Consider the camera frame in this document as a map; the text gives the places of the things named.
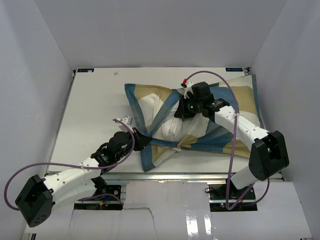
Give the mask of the white pillow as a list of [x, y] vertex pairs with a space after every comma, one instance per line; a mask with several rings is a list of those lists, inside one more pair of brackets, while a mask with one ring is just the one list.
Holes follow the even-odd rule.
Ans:
[[[148, 129], [152, 126], [153, 121], [164, 102], [158, 95], [152, 93], [139, 99], [138, 104], [142, 111], [144, 125]], [[193, 118], [182, 120], [181, 118], [174, 117], [178, 106], [179, 102], [176, 102], [169, 114], [165, 118], [161, 118], [160, 127], [152, 135], [153, 138], [170, 142], [179, 142], [187, 134]]]

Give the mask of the blue beige white checked pillowcase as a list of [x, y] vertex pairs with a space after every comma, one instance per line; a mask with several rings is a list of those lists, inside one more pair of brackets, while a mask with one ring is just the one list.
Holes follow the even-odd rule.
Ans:
[[[231, 79], [228, 85], [219, 82], [209, 86], [210, 92], [216, 99], [222, 98], [232, 106], [238, 103], [239, 114], [258, 127], [263, 127], [259, 109], [257, 79], [248, 75]], [[126, 83], [124, 91], [129, 102], [137, 130], [152, 141], [140, 152], [141, 165], [144, 172], [158, 167], [166, 159], [181, 149], [207, 151], [229, 154], [232, 149], [233, 133], [222, 126], [210, 121], [200, 113], [193, 117], [187, 134], [179, 141], [167, 141], [153, 138], [158, 130], [161, 118], [165, 118], [184, 95], [184, 89], [170, 89], [158, 85]], [[150, 94], [156, 94], [163, 101], [151, 127], [146, 128], [142, 110], [138, 100]]]

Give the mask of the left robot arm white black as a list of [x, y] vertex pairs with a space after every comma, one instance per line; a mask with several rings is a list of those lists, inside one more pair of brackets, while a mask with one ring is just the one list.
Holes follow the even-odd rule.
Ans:
[[15, 200], [27, 225], [30, 228], [39, 226], [58, 207], [81, 199], [103, 198], [107, 185], [101, 176], [132, 151], [143, 150], [151, 140], [136, 128], [132, 133], [118, 131], [77, 168], [46, 177], [30, 177]]

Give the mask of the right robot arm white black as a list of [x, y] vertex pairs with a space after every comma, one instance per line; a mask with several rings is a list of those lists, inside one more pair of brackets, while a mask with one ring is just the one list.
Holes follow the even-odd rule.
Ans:
[[233, 174], [231, 183], [225, 187], [229, 198], [238, 199], [245, 187], [268, 179], [290, 164], [285, 137], [281, 132], [267, 131], [239, 115], [229, 102], [215, 98], [206, 82], [193, 84], [184, 80], [181, 85], [184, 95], [180, 98], [175, 117], [184, 119], [202, 114], [231, 132], [250, 151], [248, 165]]

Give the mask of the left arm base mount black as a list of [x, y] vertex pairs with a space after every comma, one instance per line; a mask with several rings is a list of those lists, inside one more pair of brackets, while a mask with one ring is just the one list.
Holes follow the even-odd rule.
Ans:
[[101, 176], [90, 179], [87, 185], [89, 183], [90, 184], [92, 183], [95, 189], [93, 192], [93, 195], [80, 198], [79, 201], [96, 200], [96, 201], [100, 201], [102, 204], [106, 204], [111, 200], [115, 200], [118, 203], [120, 203], [121, 206], [124, 205], [124, 203], [121, 201], [121, 192], [122, 192], [121, 185], [107, 184]]

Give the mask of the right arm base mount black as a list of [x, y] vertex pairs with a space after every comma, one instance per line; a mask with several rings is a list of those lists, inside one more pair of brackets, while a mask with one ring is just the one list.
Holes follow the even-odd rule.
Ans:
[[[234, 186], [229, 187], [229, 194], [228, 194], [228, 204], [231, 207], [238, 201], [237, 205], [234, 207], [240, 207], [241, 205], [246, 204], [253, 204], [256, 199], [256, 194], [253, 188], [251, 188], [244, 196], [244, 192], [246, 191], [247, 187], [242, 189], [236, 189]], [[204, 192], [208, 194], [209, 200], [212, 204], [217, 205], [219, 207], [226, 208], [226, 196], [227, 196], [227, 184], [209, 184], [205, 189]]]

